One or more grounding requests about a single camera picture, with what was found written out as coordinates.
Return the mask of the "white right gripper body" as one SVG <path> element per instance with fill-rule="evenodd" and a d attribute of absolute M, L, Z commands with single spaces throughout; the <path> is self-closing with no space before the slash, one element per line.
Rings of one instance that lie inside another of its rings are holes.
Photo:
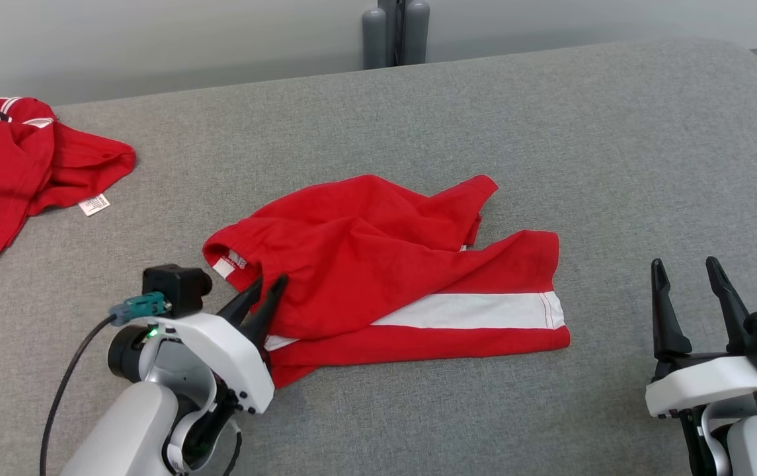
<path fill-rule="evenodd" d="M 705 407 L 708 419 L 746 418 L 757 413 L 753 393 L 757 369 L 746 356 L 723 356 L 676 370 L 645 388 L 654 418 Z"/>

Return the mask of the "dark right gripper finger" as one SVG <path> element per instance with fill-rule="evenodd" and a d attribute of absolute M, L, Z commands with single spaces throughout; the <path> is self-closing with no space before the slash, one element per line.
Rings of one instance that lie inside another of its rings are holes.
<path fill-rule="evenodd" d="M 686 358 L 693 348 L 683 334 L 670 299 L 670 280 L 662 259 L 651 262 L 651 311 L 653 312 L 653 348 L 657 362 Z"/>
<path fill-rule="evenodd" d="M 750 340 L 749 332 L 746 329 L 749 311 L 717 257 L 708 256 L 705 260 L 705 269 L 707 269 L 713 294 L 719 299 L 725 320 L 725 328 L 729 338 L 726 352 L 732 355 L 744 355 Z"/>

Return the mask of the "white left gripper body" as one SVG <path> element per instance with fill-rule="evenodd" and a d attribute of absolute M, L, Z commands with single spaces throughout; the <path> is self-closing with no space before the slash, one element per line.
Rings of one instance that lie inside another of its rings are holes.
<path fill-rule="evenodd" d="M 240 396 L 245 409 L 266 412 L 275 392 L 270 372 L 255 345 L 224 317 L 196 313 L 182 319 L 145 320 L 174 329 L 181 343 Z"/>

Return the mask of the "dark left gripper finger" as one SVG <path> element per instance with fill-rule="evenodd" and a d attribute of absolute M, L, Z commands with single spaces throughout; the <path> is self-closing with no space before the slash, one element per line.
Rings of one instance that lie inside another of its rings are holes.
<path fill-rule="evenodd" d="M 290 280 L 290 277 L 287 274 L 279 275 L 267 290 L 266 298 L 263 301 L 260 300 L 263 278 L 258 278 L 251 288 L 247 290 L 249 296 L 254 298 L 250 302 L 252 304 L 259 303 L 260 307 L 255 311 L 249 311 L 249 315 L 245 317 L 245 336 L 255 345 L 259 352 L 263 352 L 264 350 L 264 344 L 266 343 L 273 317 L 276 315 L 279 303 L 288 285 L 288 280 Z"/>
<path fill-rule="evenodd" d="M 235 298 L 230 300 L 217 312 L 217 315 L 225 319 L 233 327 L 239 328 L 249 314 L 249 310 L 260 300 L 262 283 L 263 277 L 260 277 L 246 289 L 240 290 Z"/>

